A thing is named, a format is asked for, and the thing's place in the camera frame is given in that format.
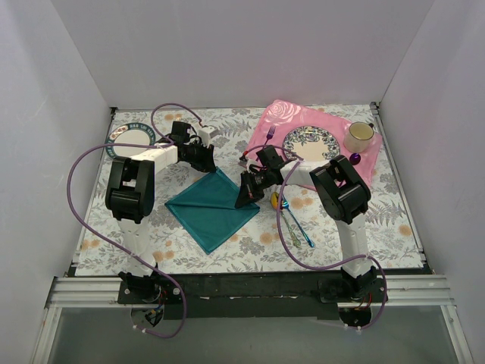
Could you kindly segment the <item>teal cloth napkin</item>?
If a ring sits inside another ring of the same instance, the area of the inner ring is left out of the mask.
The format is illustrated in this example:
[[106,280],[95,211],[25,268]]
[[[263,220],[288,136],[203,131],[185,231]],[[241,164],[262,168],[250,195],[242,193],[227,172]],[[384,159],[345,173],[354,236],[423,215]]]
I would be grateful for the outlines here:
[[235,207],[239,188],[219,168],[206,174],[165,203],[206,254],[232,237],[260,208],[250,203]]

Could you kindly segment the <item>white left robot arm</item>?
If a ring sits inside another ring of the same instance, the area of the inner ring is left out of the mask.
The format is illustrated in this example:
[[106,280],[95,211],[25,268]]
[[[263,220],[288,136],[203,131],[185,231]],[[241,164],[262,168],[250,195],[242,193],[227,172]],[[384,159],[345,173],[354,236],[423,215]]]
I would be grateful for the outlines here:
[[178,162],[197,171],[213,173],[217,128],[175,121],[169,141],[156,143],[137,155],[114,159],[108,179],[105,204],[117,220],[123,247],[129,251],[128,268],[120,273],[128,291],[144,303],[161,299],[163,290],[152,269],[155,257],[149,252],[148,217],[155,204],[157,173]]

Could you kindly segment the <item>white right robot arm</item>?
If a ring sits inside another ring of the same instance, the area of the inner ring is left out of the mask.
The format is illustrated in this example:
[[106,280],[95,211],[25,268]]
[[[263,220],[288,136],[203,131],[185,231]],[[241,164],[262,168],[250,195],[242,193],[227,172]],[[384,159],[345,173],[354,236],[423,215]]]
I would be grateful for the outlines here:
[[[351,301],[360,301],[371,295],[377,280],[378,261],[368,253],[365,230],[365,213],[371,192],[367,184],[344,155],[332,158],[327,164],[306,162],[294,152],[287,160],[278,151],[279,146],[255,146],[260,166],[246,162],[241,173],[237,209],[257,202],[269,187],[279,185],[277,200],[277,229],[286,254],[297,265],[313,271],[341,268],[344,295]],[[343,260],[328,266],[310,266],[300,262],[290,251],[280,226],[283,191],[286,185],[307,186],[312,184],[318,193],[325,212],[336,223]]]

